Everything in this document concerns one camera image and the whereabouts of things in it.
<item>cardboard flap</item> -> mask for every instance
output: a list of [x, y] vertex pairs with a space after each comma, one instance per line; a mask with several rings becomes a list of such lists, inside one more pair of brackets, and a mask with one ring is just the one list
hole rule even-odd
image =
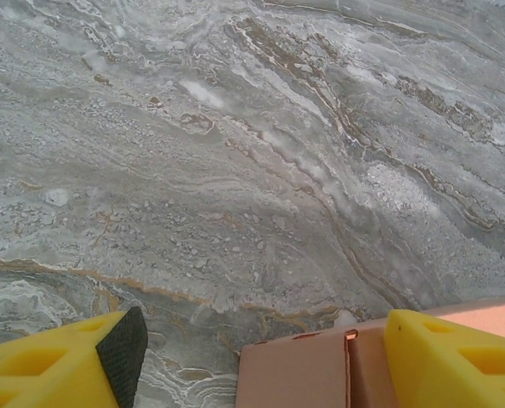
[[350, 408], [347, 336], [314, 332], [246, 346], [237, 387], [237, 408]]
[[349, 342], [351, 406], [397, 408], [384, 347], [384, 327], [358, 331]]

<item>black rubber pad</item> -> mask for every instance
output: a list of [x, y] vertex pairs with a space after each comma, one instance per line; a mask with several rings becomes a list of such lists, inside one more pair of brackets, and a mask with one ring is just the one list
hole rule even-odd
[[96, 346], [99, 361], [120, 408], [133, 408], [147, 338], [141, 308], [134, 306]]

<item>cardboard box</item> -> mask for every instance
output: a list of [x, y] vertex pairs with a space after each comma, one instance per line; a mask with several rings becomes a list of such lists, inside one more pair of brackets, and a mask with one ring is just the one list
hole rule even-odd
[[[505, 337], [505, 298], [426, 311]], [[397, 408], [385, 359], [385, 319], [249, 345], [236, 408]]]

